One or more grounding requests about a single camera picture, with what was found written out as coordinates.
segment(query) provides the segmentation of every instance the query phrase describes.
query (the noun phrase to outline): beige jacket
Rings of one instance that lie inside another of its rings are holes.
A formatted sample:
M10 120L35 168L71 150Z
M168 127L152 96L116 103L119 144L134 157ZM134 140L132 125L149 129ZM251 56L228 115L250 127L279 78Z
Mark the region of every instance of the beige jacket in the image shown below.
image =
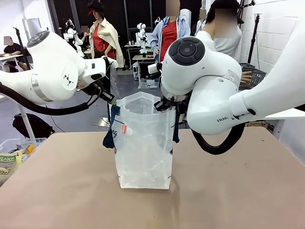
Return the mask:
M89 42L92 58L94 58L94 44L92 36L97 24L98 22L95 21L90 28ZM118 32L105 18L99 26L98 35L101 39L109 43L116 50L116 61L118 62L119 68L124 67L123 53L119 44Z

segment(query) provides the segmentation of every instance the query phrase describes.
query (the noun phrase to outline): translucent plastic bag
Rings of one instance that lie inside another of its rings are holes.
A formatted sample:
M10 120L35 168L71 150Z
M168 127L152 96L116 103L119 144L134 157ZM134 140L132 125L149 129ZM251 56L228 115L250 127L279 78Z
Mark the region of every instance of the translucent plastic bag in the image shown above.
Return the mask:
M159 97L139 92L117 101L112 124L115 163L122 188L169 189L175 109L158 112Z

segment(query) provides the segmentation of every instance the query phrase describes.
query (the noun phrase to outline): red top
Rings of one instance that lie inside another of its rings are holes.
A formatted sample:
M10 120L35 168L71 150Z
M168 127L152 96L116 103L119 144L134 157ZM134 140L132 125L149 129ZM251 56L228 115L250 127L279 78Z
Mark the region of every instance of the red top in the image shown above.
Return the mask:
M104 52L106 51L106 49L109 46L109 43L107 43L106 41L104 41L102 38L99 37L99 35L97 34L98 30L99 30L99 24L97 25L97 27L95 28L95 31L93 33L93 44L94 44L94 49L100 52ZM111 49L110 52L107 54L108 57L115 59L115 52L114 49Z
M162 31L162 46L161 46L161 53L160 53L160 61L164 60L164 56L170 47L170 45L177 40L177 22L169 22L167 26L164 27Z

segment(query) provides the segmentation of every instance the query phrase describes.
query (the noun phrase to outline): denim shirt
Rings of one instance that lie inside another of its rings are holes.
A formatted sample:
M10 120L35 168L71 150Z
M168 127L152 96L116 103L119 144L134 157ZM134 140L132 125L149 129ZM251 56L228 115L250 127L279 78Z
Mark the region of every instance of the denim shirt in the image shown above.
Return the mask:
M156 55L155 51L156 51L156 49L160 49L160 51L161 51L162 31L163 31L163 28L167 26L169 18L170 17L165 17L161 22L159 22L157 24L156 28L152 32L151 47L153 50L153 57L158 62L160 61L160 55ZM183 17L181 17L181 16L177 17L177 26L178 26L177 39L190 36L190 34L191 34L190 26Z

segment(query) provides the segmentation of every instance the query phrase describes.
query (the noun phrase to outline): red tag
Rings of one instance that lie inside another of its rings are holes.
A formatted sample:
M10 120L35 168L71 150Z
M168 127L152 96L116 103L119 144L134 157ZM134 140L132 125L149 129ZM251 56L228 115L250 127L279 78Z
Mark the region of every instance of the red tag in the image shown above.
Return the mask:
M126 130L127 130L127 126L126 126L126 125L123 125L122 133L125 134L125 133L126 133Z

